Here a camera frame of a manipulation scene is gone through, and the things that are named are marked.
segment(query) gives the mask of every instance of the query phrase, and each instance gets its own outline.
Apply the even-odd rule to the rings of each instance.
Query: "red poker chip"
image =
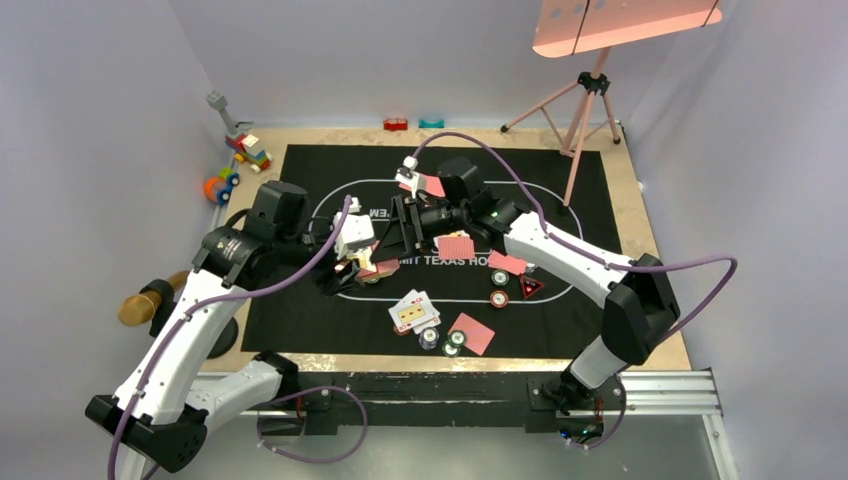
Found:
[[[503,308],[509,304],[509,295],[503,290],[495,290],[489,295],[489,303],[495,308]]]

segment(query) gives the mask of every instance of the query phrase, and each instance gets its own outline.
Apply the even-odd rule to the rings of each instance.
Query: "poker chip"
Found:
[[[445,342],[445,344],[442,345],[442,352],[446,357],[457,357],[459,356],[459,347],[450,342]]]
[[[454,330],[448,334],[448,343],[459,348],[465,345],[466,338],[465,332],[462,330]]]
[[[499,287],[503,287],[509,283],[509,274],[504,270],[495,270],[492,272],[492,283]]]
[[[495,308],[503,308],[509,303],[509,295],[503,290],[495,290],[489,296],[489,303]]]
[[[398,330],[397,325],[393,325],[392,328],[394,329],[395,333],[400,336],[409,335],[410,332],[410,330],[408,329],[401,332],[400,330]]]
[[[435,328],[425,328],[424,331],[421,332],[421,335],[418,336],[418,344],[421,345],[421,348],[424,350],[432,350],[436,348],[436,345],[439,342],[439,331]]]

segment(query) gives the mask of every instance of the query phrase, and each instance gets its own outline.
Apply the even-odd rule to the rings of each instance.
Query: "red lego brick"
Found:
[[[227,146],[232,148],[233,150],[244,153],[244,146],[241,144],[241,141],[246,137],[244,133],[239,134],[238,137],[232,138],[229,135],[226,136]]]
[[[396,132],[398,130],[406,130],[409,128],[409,122],[405,118],[388,118],[383,120],[383,130]]]

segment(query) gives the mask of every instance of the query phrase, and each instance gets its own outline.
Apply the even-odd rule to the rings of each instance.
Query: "white wall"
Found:
[[[171,0],[235,118],[377,126],[386,115],[498,127],[591,70],[596,53],[532,50],[541,1]],[[628,118],[669,51],[667,36],[613,50],[606,73]],[[572,93],[551,108],[567,125]],[[604,118],[598,106],[593,121]],[[523,125],[545,125],[537,114]]]
[[[840,0],[739,2],[720,36],[678,38],[628,130],[663,257],[739,257],[684,337],[746,479],[848,469],[846,18]],[[683,305],[718,275],[675,276]]]
[[[117,307],[189,265],[223,128],[164,0],[2,3],[0,478],[104,478],[83,410],[150,344]]]

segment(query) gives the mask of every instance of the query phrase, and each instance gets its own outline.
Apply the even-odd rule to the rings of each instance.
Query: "toy truck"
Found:
[[[233,158],[236,162],[248,163],[250,169],[255,173],[259,173],[271,166],[273,157],[265,150],[259,138],[249,132],[243,133],[238,131],[235,122],[233,122],[232,117],[227,112],[227,99],[223,95],[213,90],[212,93],[206,96],[206,103],[215,109],[221,116],[221,120],[224,121],[224,125],[227,127],[225,141],[227,146],[235,152]]]

